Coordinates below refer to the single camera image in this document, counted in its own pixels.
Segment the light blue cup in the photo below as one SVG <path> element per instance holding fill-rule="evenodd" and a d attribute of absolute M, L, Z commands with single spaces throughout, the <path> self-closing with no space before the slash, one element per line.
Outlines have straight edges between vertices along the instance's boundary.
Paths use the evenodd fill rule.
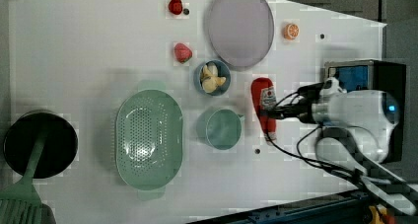
<path fill-rule="evenodd" d="M 228 109 L 210 109 L 197 120 L 197 135 L 208 145 L 228 150 L 240 140 L 244 116 Z"/>
<path fill-rule="evenodd" d="M 218 68 L 218 77 L 225 77 L 227 80 L 225 81 L 224 85 L 218 87 L 214 92 L 206 93 L 203 90 L 202 83 L 200 82 L 200 74 L 202 73 L 203 67 L 210 62 L 215 63 L 216 67 Z M 228 88 L 230 87 L 231 72 L 228 66 L 224 62 L 222 62 L 221 60 L 212 59 L 205 63 L 200 64 L 194 70 L 193 81 L 194 81 L 194 86 L 196 87 L 197 91 L 199 91 L 201 94 L 210 95 L 210 96 L 221 96 L 225 92 L 227 92 Z"/>

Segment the green colander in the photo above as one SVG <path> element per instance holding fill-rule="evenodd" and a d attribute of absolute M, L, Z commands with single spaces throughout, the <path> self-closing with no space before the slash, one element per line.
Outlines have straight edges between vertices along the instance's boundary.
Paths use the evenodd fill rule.
<path fill-rule="evenodd" d="M 164 187 L 182 162 L 182 114 L 161 90 L 144 90 L 121 106 L 116 119 L 116 165 L 140 190 Z"/>

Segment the white table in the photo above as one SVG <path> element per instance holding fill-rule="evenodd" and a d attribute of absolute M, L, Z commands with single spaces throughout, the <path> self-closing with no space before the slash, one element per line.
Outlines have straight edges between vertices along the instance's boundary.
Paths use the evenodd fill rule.
<path fill-rule="evenodd" d="M 209 98 L 193 88 L 191 75 L 195 66 L 216 58 L 203 28 L 213 0 L 183 1 L 190 9 L 185 20 L 166 18 L 166 0 L 10 0 L 12 122 L 25 112 L 49 109 L 67 118 L 79 135 L 71 167 L 35 181 L 58 223 L 184 223 L 353 188 L 267 146 L 249 86 L 268 76 L 282 98 L 318 82 L 325 61 L 380 59 L 383 25 L 268 0 L 276 36 L 267 57 L 247 71 L 234 71 L 228 93 Z M 301 29 L 295 42 L 279 34 L 289 20 Z M 189 66 L 174 66 L 176 41 L 193 49 Z M 115 167 L 113 125 L 121 103 L 140 80 L 150 78 L 165 80 L 182 108 L 184 157 L 165 195 L 141 201 Z M 231 151 L 196 139 L 194 123 L 211 106 L 246 116 L 244 136 Z M 278 144 L 295 152 L 297 140 L 311 128 L 280 121 Z M 308 144 L 304 151 L 312 151 Z"/>

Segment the teal mug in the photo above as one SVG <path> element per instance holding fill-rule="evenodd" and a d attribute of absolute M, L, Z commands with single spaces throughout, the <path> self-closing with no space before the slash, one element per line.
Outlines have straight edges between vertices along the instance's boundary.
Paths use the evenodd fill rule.
<path fill-rule="evenodd" d="M 240 140 L 244 116 L 228 109 L 210 109 L 197 120 L 197 135 L 210 146 L 227 150 Z"/>

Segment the small bowl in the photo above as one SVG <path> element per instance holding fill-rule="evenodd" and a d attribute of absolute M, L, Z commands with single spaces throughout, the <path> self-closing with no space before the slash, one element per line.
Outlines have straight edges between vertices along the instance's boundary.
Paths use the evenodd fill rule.
<path fill-rule="evenodd" d="M 202 83 L 200 82 L 200 75 L 203 71 L 203 67 L 210 62 L 215 63 L 216 67 L 218 68 L 218 77 L 225 77 L 225 78 L 227 78 L 227 81 L 224 83 L 224 85 L 218 87 L 214 92 L 206 93 L 203 90 Z M 199 65 L 195 69 L 194 80 L 193 81 L 194 81 L 194 86 L 196 87 L 197 91 L 199 91 L 200 93 L 205 94 L 205 95 L 210 95 L 210 96 L 221 96 L 225 92 L 227 92 L 228 88 L 230 87 L 230 84 L 231 84 L 230 69 L 228 68 L 228 66 L 224 62 L 222 62 L 220 60 L 213 59 L 213 60 L 207 61 L 205 63 L 202 63 L 201 65 Z"/>

